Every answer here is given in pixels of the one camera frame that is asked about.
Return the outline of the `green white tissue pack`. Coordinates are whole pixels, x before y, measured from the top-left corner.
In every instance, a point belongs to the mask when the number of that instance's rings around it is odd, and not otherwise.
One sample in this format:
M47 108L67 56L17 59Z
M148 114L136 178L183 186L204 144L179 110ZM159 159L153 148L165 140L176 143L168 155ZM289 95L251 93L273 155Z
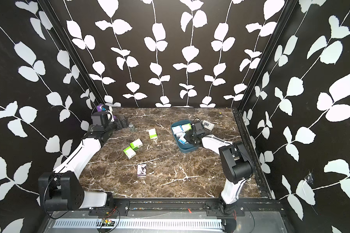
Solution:
M191 126L190 123L187 123L187 124L181 125L181 128L182 128L182 131L183 131L183 132L187 132L187 131L189 131L189 130L192 129L192 126Z

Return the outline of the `light blue tissue pack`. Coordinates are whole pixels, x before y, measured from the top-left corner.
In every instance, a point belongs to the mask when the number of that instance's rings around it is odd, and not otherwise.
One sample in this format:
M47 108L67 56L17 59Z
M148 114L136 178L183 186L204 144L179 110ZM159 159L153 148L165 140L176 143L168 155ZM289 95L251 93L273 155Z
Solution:
M172 127L172 131L174 135L182 134L184 132L181 125Z
M188 144L188 141L185 139L184 136L181 136L181 137L178 139L178 142L181 143L182 145Z

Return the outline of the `black purple tissue pack front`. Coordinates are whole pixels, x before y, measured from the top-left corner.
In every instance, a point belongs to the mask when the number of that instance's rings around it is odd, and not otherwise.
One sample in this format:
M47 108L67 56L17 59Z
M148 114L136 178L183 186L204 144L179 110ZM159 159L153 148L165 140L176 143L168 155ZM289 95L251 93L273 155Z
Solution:
M147 175L147 164L139 164L137 166L137 177L145 177Z

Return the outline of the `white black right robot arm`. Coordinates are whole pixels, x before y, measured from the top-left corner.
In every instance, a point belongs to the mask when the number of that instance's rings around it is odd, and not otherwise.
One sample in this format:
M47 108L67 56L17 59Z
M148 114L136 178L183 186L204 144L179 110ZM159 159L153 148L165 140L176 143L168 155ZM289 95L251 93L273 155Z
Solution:
M224 216L235 214L239 209L237 201L243 185L254 173L251 156L244 144L241 141L228 142L208 133L200 121L191 124L185 139L196 147L209 149L220 156L226 182L220 194L217 211Z

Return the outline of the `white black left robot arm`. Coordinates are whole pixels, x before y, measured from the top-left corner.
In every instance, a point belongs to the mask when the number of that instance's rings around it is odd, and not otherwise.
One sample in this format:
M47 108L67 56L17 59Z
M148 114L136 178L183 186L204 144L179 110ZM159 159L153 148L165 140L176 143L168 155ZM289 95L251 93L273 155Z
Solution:
M113 205L111 193L85 191L79 177L113 132L127 128L128 121L109 111L95 112L91 119L92 124L75 151L52 172L45 172L38 179L40 204L47 214Z

